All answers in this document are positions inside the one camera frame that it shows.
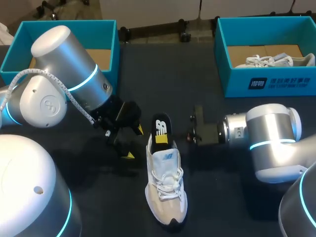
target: glowing blue light ring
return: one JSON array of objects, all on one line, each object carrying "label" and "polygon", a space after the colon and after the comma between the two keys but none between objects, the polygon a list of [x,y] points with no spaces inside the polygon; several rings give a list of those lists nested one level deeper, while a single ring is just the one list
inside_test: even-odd
[{"label": "glowing blue light ring", "polygon": [[287,143],[293,143],[293,142],[296,142],[295,140],[293,139],[279,139],[279,140],[270,140],[270,141],[265,141],[265,142],[258,142],[254,145],[252,145],[250,147],[250,150],[254,149],[255,147],[259,147],[259,146],[263,146],[263,145],[266,145],[266,144],[272,144],[272,143],[283,143],[283,142],[287,142]]},{"label": "glowing blue light ring", "polygon": [[71,199],[71,193],[70,193],[70,190],[69,190],[69,197],[70,197],[70,207],[69,207],[69,212],[68,212],[68,216],[67,216],[67,219],[66,219],[66,222],[63,226],[63,228],[60,230],[59,234],[56,236],[56,237],[60,237],[61,234],[64,232],[67,224],[68,224],[68,221],[69,221],[69,218],[70,218],[70,214],[71,214],[71,208],[73,206],[73,202],[72,202],[72,199]]},{"label": "glowing blue light ring", "polygon": [[306,174],[306,171],[305,173],[302,175],[302,178],[301,178],[301,182],[300,182],[300,198],[301,198],[301,203],[302,203],[302,206],[303,206],[303,209],[308,217],[308,219],[311,221],[311,223],[314,225],[314,227],[316,228],[316,222],[313,220],[312,216],[310,215],[309,211],[307,210],[307,207],[305,205],[305,202],[304,202],[304,199],[303,199],[303,191],[302,191],[302,186],[303,186],[303,179],[304,179],[304,176]]},{"label": "glowing blue light ring", "polygon": [[86,84],[88,81],[90,81],[91,78],[93,78],[93,76],[97,73],[97,71],[98,71],[98,65],[95,65],[94,71],[91,73],[91,75],[86,80],[81,82],[79,85],[76,85],[75,87],[68,89],[68,91],[73,91],[73,90],[76,90],[76,89],[82,87],[84,84]]},{"label": "glowing blue light ring", "polygon": [[9,117],[10,117],[13,121],[15,121],[17,124],[21,125],[19,122],[17,122],[17,121],[11,116],[11,114],[10,114],[10,112],[9,112],[9,108],[8,108],[8,102],[6,103],[5,107],[6,107],[6,112],[8,113]]}]

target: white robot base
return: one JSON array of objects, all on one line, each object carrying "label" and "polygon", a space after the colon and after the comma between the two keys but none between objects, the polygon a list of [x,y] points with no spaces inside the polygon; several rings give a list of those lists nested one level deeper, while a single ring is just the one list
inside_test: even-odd
[{"label": "white robot base", "polygon": [[0,236],[80,237],[79,209],[38,143],[0,136]]}]

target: shoelace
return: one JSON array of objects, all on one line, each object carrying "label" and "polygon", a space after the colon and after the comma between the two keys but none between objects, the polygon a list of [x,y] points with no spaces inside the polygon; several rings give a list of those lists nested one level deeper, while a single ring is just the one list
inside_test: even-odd
[{"label": "shoelace", "polygon": [[[158,178],[155,173],[152,171],[153,177],[156,179],[156,188],[158,190],[158,196],[160,200],[166,200],[166,199],[173,199],[179,197],[180,199],[182,198],[181,196],[181,185],[180,182],[182,181],[182,176],[183,176],[183,169],[179,168],[177,171],[177,175],[172,175],[172,174],[164,174],[161,179]],[[166,184],[166,178],[173,178],[174,183],[171,184]]]},{"label": "shoelace", "polygon": [[256,57],[246,58],[246,64],[252,64],[258,68],[267,66],[274,67],[275,65],[272,63],[274,63],[274,59],[270,56],[259,58],[259,55],[256,55]]}]

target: white cable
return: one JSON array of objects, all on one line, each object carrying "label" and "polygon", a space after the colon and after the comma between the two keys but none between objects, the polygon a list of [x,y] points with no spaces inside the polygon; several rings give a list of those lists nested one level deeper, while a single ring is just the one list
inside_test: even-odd
[{"label": "white cable", "polygon": [[73,103],[73,105],[89,120],[89,122],[91,124],[94,124],[94,119],[93,117],[91,117],[80,105],[79,103],[74,99],[74,97],[71,95],[71,93],[69,92],[69,90],[66,88],[66,86],[57,78],[55,77],[53,74],[45,72],[44,70],[41,69],[25,69],[23,71],[20,71],[12,80],[12,82],[10,83],[10,86],[8,88],[8,90],[5,93],[4,96],[4,100],[0,106],[0,111],[2,112],[2,110],[4,109],[6,103],[8,102],[8,100],[11,97],[13,88],[15,87],[16,83],[18,82],[18,80],[26,75],[26,74],[42,74],[44,75],[47,79],[48,77],[50,79],[52,79],[54,82],[56,82],[58,84],[58,86],[60,88],[62,88],[62,90],[66,93],[66,95],[68,96],[69,100]]}]

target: black table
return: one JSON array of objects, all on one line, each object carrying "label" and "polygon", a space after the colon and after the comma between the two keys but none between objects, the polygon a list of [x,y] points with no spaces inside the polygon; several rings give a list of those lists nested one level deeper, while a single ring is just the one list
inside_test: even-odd
[{"label": "black table", "polygon": [[[0,54],[6,50],[1,46]],[[116,153],[104,146],[104,131],[93,129],[71,104],[53,128],[1,129],[33,139],[51,154],[81,210],[83,237],[281,236],[277,209],[289,185],[258,182],[246,149],[195,149],[183,134],[194,105],[203,105],[206,122],[216,122],[225,114],[281,103],[297,109],[304,138],[316,132],[316,97],[225,99],[213,45],[194,43],[122,45],[119,95],[135,100],[142,109],[145,143],[154,113],[166,112],[172,120],[189,202],[185,226],[177,233],[162,228],[147,206],[145,160],[131,164],[129,172],[118,171]]]}]

